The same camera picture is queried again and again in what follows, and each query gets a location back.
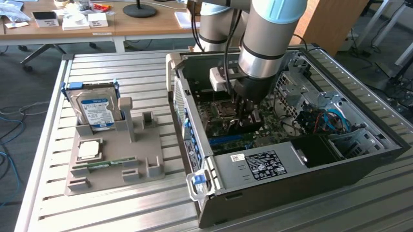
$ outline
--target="aluminum work table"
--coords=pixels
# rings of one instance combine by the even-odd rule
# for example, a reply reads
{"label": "aluminum work table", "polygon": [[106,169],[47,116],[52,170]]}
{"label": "aluminum work table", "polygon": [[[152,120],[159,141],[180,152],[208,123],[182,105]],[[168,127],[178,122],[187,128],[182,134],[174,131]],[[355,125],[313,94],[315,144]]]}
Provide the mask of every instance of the aluminum work table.
{"label": "aluminum work table", "polygon": [[[152,51],[75,55],[60,65],[16,231],[404,231],[413,227],[413,149],[377,168],[355,185],[269,211],[198,229],[196,210],[168,109],[166,54]],[[413,126],[319,50],[311,54],[361,101],[413,145]],[[64,196],[76,118],[59,91],[60,82],[120,84],[132,98],[132,114],[158,116],[164,179],[83,195]],[[323,90],[321,76],[311,77]]]}

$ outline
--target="blue hard drive label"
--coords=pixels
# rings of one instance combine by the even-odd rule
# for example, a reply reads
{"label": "blue hard drive label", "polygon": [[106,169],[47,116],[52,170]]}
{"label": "blue hard drive label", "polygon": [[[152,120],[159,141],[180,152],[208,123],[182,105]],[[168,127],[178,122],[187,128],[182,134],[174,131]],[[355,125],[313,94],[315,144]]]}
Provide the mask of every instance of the blue hard drive label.
{"label": "blue hard drive label", "polygon": [[286,174],[286,169],[275,151],[267,151],[245,157],[255,180]]}
{"label": "blue hard drive label", "polygon": [[95,128],[106,128],[114,125],[112,112],[108,109],[108,99],[90,99],[81,101],[81,107],[90,125]]}

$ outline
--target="hard drive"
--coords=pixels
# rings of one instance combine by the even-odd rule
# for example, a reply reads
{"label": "hard drive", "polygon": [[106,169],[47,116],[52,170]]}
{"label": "hard drive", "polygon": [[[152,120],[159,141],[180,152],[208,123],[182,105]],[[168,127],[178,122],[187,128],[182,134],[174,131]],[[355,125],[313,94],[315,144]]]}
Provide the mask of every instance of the hard drive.
{"label": "hard drive", "polygon": [[123,120],[118,108],[119,84],[116,81],[103,84],[83,82],[61,83],[61,93],[69,101],[79,125],[91,125],[94,131],[110,130],[115,121]]}

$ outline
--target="green circuit board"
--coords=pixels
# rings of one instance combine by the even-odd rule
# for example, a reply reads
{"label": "green circuit board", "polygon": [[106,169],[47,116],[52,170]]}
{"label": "green circuit board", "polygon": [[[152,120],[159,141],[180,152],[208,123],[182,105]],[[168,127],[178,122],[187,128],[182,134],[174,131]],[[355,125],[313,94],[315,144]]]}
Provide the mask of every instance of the green circuit board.
{"label": "green circuit board", "polygon": [[233,108],[229,100],[198,104],[198,112],[215,155],[277,144],[290,136],[273,112],[271,103],[267,99],[261,104],[263,126],[259,130],[229,136],[227,125],[237,118]]}

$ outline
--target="desk lamp base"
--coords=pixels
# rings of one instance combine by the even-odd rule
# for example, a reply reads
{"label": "desk lamp base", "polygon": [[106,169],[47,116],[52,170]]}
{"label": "desk lamp base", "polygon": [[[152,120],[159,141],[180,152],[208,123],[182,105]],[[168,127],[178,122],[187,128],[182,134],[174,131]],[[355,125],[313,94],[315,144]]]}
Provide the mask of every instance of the desk lamp base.
{"label": "desk lamp base", "polygon": [[148,5],[140,5],[139,8],[136,4],[132,4],[123,8],[123,13],[134,18],[147,18],[156,14],[156,9]]}

